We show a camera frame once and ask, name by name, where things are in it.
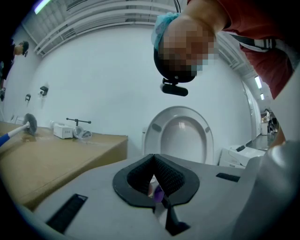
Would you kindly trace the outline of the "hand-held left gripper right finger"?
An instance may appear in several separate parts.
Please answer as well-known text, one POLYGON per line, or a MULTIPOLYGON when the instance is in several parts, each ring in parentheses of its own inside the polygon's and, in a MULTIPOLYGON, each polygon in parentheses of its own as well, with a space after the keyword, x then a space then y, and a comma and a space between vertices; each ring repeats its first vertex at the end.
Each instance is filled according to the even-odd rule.
POLYGON ((199 177, 191 170, 159 155, 154 155, 154 175, 164 192, 162 205, 167 210, 165 229, 175 236, 190 226, 179 221, 174 207, 188 203, 196 194, 199 177))

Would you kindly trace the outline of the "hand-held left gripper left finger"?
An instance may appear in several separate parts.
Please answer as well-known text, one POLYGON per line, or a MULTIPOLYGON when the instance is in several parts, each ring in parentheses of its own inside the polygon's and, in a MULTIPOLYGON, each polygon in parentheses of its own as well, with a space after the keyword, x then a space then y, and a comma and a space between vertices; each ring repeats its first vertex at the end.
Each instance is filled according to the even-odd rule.
POLYGON ((149 197, 149 186, 154 170, 153 154, 148 154, 124 167, 112 180, 115 193, 130 206, 154 209, 156 204, 149 197))

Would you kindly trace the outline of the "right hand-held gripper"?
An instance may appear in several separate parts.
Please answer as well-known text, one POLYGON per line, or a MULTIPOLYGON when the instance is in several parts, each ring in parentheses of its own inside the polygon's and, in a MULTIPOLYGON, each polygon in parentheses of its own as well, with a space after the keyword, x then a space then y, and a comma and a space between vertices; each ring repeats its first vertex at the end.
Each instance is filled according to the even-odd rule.
POLYGON ((260 160, 254 186, 236 220, 236 240, 300 238, 300 69, 272 103, 285 142, 260 160))

